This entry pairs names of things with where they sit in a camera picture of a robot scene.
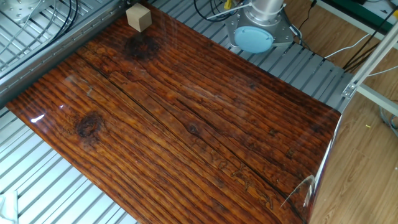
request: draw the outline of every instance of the table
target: table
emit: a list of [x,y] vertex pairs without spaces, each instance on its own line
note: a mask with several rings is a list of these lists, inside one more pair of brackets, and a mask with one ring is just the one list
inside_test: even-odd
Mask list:
[[150,9],[7,107],[140,223],[308,222],[339,112]]

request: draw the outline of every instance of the metal grating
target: metal grating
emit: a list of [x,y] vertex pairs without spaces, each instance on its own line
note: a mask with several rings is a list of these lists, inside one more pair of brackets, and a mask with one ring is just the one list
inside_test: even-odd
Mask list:
[[[45,8],[26,23],[18,23],[0,11],[0,106],[17,96],[62,57],[70,54],[101,28],[123,13],[122,0],[79,0],[73,27],[47,45],[69,12],[69,1],[47,0]],[[74,16],[75,3],[72,1]]]
[[[263,54],[231,49],[224,24],[202,20],[196,14],[191,0],[149,2],[240,57],[340,112],[347,105],[349,100],[342,98],[340,93],[351,75],[302,46],[291,44],[274,47]],[[93,10],[90,7],[93,5],[92,2],[88,4],[87,0],[81,2],[80,16]],[[198,0],[198,7],[204,15],[210,15],[208,0]],[[48,21],[51,9],[46,9],[38,17],[42,16]],[[0,22],[0,27],[3,26],[17,25]],[[58,27],[55,25],[54,30],[49,29],[39,41],[48,40]],[[14,190],[19,194],[20,224],[136,222],[14,114],[3,108],[0,110],[0,194]]]
[[[96,1],[90,4],[80,2],[78,21],[84,20],[90,11],[100,7],[99,3]],[[5,71],[34,49],[43,47],[59,31],[67,18],[68,10],[68,1],[53,0],[51,6],[29,19],[25,26],[10,20],[5,13],[0,12],[0,52],[2,52],[0,54],[0,71]],[[5,76],[6,72],[1,74],[0,78]]]

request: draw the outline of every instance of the small cube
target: small cube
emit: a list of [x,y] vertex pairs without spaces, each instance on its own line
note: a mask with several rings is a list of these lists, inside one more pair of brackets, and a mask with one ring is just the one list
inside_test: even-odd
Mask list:
[[142,4],[137,3],[133,5],[126,11],[126,14],[129,25],[139,32],[144,31],[144,29],[148,28],[152,24],[150,10]]

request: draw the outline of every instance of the black cable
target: black cable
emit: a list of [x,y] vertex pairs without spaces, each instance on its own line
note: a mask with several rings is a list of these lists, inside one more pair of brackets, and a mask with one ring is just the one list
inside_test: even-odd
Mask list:
[[198,15],[200,17],[202,17],[202,19],[209,21],[209,22],[222,22],[231,16],[231,14],[229,14],[225,18],[222,18],[222,19],[207,19],[202,13],[200,13],[198,6],[197,6],[197,0],[193,0],[193,6],[195,7],[195,10],[197,11]]
[[[219,6],[220,4],[222,4],[222,2],[217,6],[217,3],[216,3],[215,0],[210,0],[211,12],[213,13],[213,15],[216,15],[216,13],[214,12],[214,7],[213,7],[212,1],[214,2],[214,6],[216,7],[217,10],[218,10],[218,6]],[[225,17],[229,17],[229,15],[228,15],[228,14],[223,14],[223,15],[217,16],[216,18],[223,19],[223,18],[225,18]]]
[[76,9],[75,9],[75,15],[73,16],[73,19],[72,19],[72,21],[70,22],[70,25],[69,25],[69,27],[65,30],[65,32],[68,32],[71,28],[72,28],[72,26],[73,26],[73,24],[75,23],[75,21],[76,21],[76,18],[77,18],[77,14],[78,14],[78,9],[79,9],[79,1],[78,0],[75,0],[76,1]]
[[379,44],[375,44],[373,45],[370,49],[367,49],[367,51],[365,51],[364,53],[362,53],[359,57],[357,57],[355,60],[353,60],[348,66],[347,69],[345,69],[345,72],[350,72],[355,70],[355,68],[358,68],[358,66],[360,66],[363,62],[366,61],[366,59],[369,58],[370,54],[373,52],[373,50],[378,46]]
[[62,26],[61,26],[60,30],[58,30],[57,34],[55,34],[54,38],[45,47],[48,47],[52,42],[56,41],[59,38],[59,35],[63,31],[63,28],[65,28],[66,24],[69,21],[71,13],[72,13],[72,0],[69,0],[69,12],[68,12],[67,18],[65,19],[65,22],[62,24]]
[[381,27],[384,25],[384,23],[387,22],[388,18],[390,18],[393,13],[398,10],[398,6],[395,7],[392,12],[383,20],[383,22],[379,25],[379,27],[373,32],[372,36],[362,45],[362,47],[349,59],[349,61],[346,63],[346,65],[343,67],[343,69],[347,69],[350,65],[352,65],[352,60],[365,48],[365,46],[373,39],[373,37],[380,31]]
[[310,9],[308,10],[307,18],[306,18],[306,19],[301,23],[301,25],[298,27],[299,30],[301,29],[301,27],[303,27],[303,25],[305,24],[305,22],[307,22],[307,21],[310,19],[310,12],[311,12],[311,9],[312,9],[313,7],[315,7],[316,4],[317,4],[317,0],[313,0],[312,3],[311,3]]
[[221,11],[220,11],[220,10],[218,9],[218,7],[217,7],[216,0],[213,0],[213,2],[214,2],[214,5],[216,6],[216,9],[217,9],[218,13],[221,13]]
[[281,13],[281,14],[282,14],[282,17],[285,19],[287,25],[289,25],[289,27],[291,27],[291,28],[296,32],[296,34],[297,34],[296,36],[297,36],[297,37],[301,40],[301,42],[304,43],[304,44],[307,46],[307,48],[311,51],[310,46],[302,39],[302,36],[300,35],[300,31],[299,31],[295,26],[293,26],[293,24],[291,23],[291,21],[290,21],[289,18],[287,17],[287,14],[286,14],[284,8],[282,9],[281,12],[282,12],[282,13]]

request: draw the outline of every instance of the yellow tag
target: yellow tag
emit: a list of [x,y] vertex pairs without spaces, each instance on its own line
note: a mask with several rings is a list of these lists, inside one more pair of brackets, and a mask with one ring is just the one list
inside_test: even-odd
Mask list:
[[232,0],[227,0],[226,3],[224,4],[224,9],[228,10],[231,9],[232,7]]

